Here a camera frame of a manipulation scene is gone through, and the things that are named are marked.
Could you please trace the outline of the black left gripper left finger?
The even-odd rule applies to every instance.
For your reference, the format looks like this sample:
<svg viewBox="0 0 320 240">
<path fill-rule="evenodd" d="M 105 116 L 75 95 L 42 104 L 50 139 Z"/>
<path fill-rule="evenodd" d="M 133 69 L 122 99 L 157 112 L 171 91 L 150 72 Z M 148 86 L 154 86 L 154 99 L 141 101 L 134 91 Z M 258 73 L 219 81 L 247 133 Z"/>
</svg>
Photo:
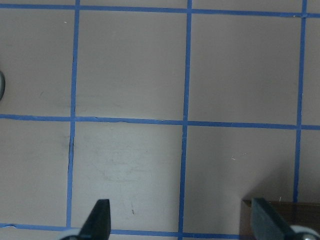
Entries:
<svg viewBox="0 0 320 240">
<path fill-rule="evenodd" d="M 79 231 L 80 240 L 108 240 L 111 234 L 109 199 L 99 199 Z"/>
</svg>

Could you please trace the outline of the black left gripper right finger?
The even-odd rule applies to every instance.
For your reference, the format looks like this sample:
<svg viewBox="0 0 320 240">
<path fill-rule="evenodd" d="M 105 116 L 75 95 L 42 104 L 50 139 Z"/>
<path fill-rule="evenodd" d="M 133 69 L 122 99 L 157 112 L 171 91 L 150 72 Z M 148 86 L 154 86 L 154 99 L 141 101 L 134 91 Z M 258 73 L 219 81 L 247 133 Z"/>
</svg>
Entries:
<svg viewBox="0 0 320 240">
<path fill-rule="evenodd" d="M 251 229 L 256 240 L 293 240 L 295 232 L 264 199 L 251 200 Z"/>
</svg>

